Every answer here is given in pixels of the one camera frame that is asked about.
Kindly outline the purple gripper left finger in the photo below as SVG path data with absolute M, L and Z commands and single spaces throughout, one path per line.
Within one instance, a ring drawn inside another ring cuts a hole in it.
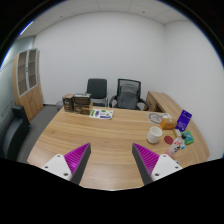
M 91 154 L 91 145 L 84 144 L 69 153 L 56 154 L 42 169 L 78 185 Z

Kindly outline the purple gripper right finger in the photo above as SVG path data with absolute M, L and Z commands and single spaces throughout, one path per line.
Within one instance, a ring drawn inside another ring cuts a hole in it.
M 132 145 L 132 154 L 144 185 L 148 185 L 149 183 L 182 169 L 182 167 L 167 154 L 158 155 L 137 143 Z

